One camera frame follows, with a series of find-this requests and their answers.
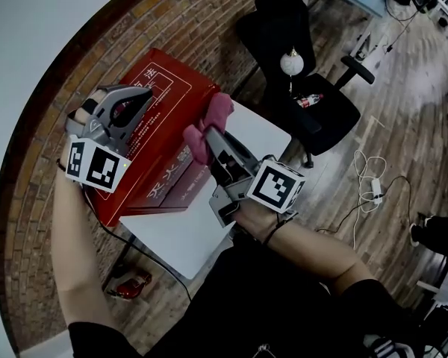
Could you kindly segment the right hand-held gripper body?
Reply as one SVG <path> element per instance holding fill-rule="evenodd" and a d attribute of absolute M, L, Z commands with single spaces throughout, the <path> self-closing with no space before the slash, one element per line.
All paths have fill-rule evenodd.
<path fill-rule="evenodd" d="M 257 160 L 248 152 L 221 151 L 211 164 L 211 174 L 217 187 L 209 204 L 222 227 L 231 223 L 232 213 L 246 199 L 289 219 L 294 215 L 291 207 L 305 183 L 303 175 L 272 155 Z"/>

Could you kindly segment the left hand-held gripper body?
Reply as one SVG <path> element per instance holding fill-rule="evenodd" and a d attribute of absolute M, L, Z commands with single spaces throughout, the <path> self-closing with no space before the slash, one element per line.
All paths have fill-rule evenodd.
<path fill-rule="evenodd" d="M 85 124 L 66 118 L 68 141 L 64 152 L 66 176 L 83 186 L 114 192 L 130 164 L 126 155 L 116 153 L 111 137 L 112 107 L 97 107 Z"/>

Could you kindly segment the pink cloth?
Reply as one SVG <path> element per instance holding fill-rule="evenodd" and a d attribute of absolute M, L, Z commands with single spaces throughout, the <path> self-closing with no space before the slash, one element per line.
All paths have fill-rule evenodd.
<path fill-rule="evenodd" d="M 213 95 L 205 116 L 198 125 L 189 125 L 183 131 L 183 138 L 189 147 L 193 160 L 203 166 L 209 166 L 214 158 L 206 143 L 205 134 L 209 128 L 225 133 L 227 118 L 234 112 L 234 104 L 228 94 L 218 92 Z"/>

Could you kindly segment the red fire extinguisher box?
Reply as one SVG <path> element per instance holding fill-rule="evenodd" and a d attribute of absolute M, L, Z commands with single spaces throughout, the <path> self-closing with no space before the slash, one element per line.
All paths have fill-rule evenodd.
<path fill-rule="evenodd" d="M 131 161 L 115 192 L 88 189 L 101 223 L 117 225 L 124 216 L 186 210 L 210 177 L 193 161 L 183 130 L 205 115 L 220 88 L 165 52 L 152 48 L 121 80 L 148 87 L 152 102 L 129 144 Z"/>

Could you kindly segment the person's left forearm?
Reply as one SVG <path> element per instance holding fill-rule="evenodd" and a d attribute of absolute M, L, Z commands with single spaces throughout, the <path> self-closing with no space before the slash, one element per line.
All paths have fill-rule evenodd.
<path fill-rule="evenodd" d="M 61 169 L 55 177 L 51 256 L 66 324 L 90 322 L 117 330 L 102 291 L 87 205 L 80 186 Z"/>

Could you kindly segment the person's right forearm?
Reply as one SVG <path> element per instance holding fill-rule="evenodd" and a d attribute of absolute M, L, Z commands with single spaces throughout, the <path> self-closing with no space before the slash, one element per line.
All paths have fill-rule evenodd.
<path fill-rule="evenodd" d="M 318 279 L 336 295 L 374 276 L 348 245 L 294 221 L 273 229 L 263 243 Z"/>

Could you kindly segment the red fire extinguisher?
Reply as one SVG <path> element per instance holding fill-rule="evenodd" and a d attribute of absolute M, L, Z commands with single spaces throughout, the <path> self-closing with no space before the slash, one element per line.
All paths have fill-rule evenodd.
<path fill-rule="evenodd" d="M 109 289 L 107 293 L 123 300 L 133 300 L 137 298 L 143 288 L 152 282 L 152 275 L 145 270 L 137 270 L 130 273 L 128 278 L 120 283 L 115 289 Z"/>

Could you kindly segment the person's right hand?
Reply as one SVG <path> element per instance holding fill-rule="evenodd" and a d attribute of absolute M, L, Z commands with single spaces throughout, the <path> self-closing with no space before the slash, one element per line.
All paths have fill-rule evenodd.
<path fill-rule="evenodd" d="M 240 202 L 239 209 L 233 213 L 233 219 L 260 242 L 263 242 L 279 223 L 278 213 L 252 199 Z"/>

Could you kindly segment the person's left hand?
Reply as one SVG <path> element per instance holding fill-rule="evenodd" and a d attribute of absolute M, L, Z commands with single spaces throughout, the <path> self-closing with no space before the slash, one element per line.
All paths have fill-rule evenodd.
<path fill-rule="evenodd" d="M 103 99 L 107 95 L 104 89 L 97 89 L 90 94 L 81 106 L 75 111 L 74 120 L 78 123 L 85 124 L 87 118 L 93 113 L 93 111 L 100 106 Z"/>

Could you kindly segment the plastic bottle with red label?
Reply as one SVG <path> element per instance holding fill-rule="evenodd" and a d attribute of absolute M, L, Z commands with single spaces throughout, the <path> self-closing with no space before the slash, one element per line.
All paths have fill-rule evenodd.
<path fill-rule="evenodd" d="M 311 95 L 309 95 L 307 97 L 299 98 L 297 100 L 297 103 L 299 104 L 300 107 L 306 108 L 306 107 L 310 107 L 310 106 L 318 103 L 323 98 L 324 98 L 324 94 L 322 94 L 322 93 L 320 93 L 320 94 L 311 94 Z"/>

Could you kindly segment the white round ornament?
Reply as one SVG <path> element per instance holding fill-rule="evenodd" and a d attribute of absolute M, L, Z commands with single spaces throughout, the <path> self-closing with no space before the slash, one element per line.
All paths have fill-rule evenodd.
<path fill-rule="evenodd" d="M 289 53 L 282 55 L 280 67 L 283 73 L 292 77 L 298 75 L 303 70 L 304 61 L 296 49 L 292 48 Z"/>

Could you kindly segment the person's dark shirt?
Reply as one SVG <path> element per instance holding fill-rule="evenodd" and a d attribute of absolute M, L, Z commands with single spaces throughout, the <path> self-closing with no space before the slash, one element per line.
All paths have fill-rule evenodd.
<path fill-rule="evenodd" d="M 368 358 L 364 337 L 441 345 L 448 314 L 418 324 L 377 280 L 332 295 L 277 253 L 246 237 L 224 250 L 182 318 L 145 355 L 117 330 L 69 326 L 74 358 Z M 274 357 L 256 356 L 268 344 Z"/>

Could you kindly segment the black office chair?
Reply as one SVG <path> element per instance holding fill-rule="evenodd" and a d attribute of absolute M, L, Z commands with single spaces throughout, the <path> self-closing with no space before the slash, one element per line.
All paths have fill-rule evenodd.
<path fill-rule="evenodd" d="M 347 69 L 334 84 L 315 72 L 308 8 L 303 0 L 255 0 L 255 11 L 237 21 L 236 31 L 265 78 L 260 106 L 302 144 L 304 166 L 313 168 L 312 158 L 336 146 L 361 117 L 342 87 L 356 75 L 373 84 L 374 75 L 350 56 L 341 58 Z M 295 96 L 291 98 L 290 78 L 281 70 L 280 59 L 292 48 L 301 55 L 304 68 L 294 75 Z M 297 103 L 299 98 L 320 93 L 324 98 L 310 107 L 302 108 Z"/>

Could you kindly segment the person's grey white shoe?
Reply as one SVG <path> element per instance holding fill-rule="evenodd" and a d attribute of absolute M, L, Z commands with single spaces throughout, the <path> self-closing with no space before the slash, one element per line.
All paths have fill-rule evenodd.
<path fill-rule="evenodd" d="M 364 347 L 368 358 L 415 358 L 410 346 L 387 337 L 367 335 L 364 337 Z"/>

